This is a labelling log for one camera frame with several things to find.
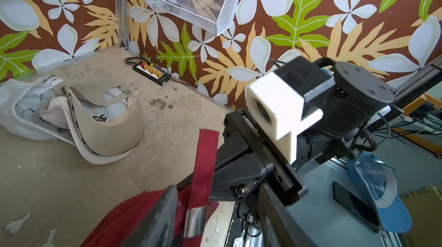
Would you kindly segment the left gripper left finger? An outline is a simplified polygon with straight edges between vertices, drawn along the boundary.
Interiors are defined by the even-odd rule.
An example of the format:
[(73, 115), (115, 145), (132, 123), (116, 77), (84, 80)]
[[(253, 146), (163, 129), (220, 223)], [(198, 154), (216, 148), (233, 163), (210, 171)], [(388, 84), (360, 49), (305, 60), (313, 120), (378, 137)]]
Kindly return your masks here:
[(121, 247), (171, 247), (178, 192), (169, 186)]

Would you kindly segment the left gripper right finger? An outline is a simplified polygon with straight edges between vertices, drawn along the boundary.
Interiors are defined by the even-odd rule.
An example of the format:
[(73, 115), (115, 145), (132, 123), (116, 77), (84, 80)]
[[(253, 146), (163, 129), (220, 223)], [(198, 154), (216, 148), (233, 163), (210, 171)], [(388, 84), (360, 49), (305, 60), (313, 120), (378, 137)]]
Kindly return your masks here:
[(260, 186), (258, 212), (265, 247), (315, 247), (272, 189)]

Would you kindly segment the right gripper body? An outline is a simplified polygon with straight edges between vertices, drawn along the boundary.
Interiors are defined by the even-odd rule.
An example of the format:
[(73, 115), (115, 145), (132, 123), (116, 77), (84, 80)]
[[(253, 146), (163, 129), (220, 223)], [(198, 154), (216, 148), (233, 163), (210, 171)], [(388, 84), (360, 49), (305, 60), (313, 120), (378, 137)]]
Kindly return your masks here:
[(211, 201), (256, 206), (263, 183), (285, 206), (307, 195), (306, 183), (246, 109), (225, 116), (222, 135), (224, 143), (216, 154)]

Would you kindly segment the maroon baseball cap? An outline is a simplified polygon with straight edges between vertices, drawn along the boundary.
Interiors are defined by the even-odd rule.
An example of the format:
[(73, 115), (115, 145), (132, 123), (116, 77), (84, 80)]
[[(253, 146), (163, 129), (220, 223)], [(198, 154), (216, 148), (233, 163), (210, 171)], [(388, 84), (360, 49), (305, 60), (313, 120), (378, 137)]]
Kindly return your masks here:
[[(218, 208), (210, 202), (219, 132), (201, 129), (190, 185), (175, 186), (178, 192), (171, 247), (198, 247), (205, 225)], [(84, 247), (120, 247), (166, 191), (142, 192), (111, 210), (82, 243)]]

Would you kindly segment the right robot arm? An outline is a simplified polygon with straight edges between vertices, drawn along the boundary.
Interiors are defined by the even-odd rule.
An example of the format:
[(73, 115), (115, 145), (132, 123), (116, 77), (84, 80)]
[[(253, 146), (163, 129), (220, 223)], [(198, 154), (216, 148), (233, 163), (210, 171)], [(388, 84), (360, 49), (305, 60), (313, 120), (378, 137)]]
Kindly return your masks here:
[(275, 65), (246, 87), (246, 108), (225, 116), (211, 201), (252, 203), (267, 183), (294, 204), (308, 192), (296, 171), (350, 155), (350, 139), (395, 100), (393, 87), (350, 63), (299, 56)]

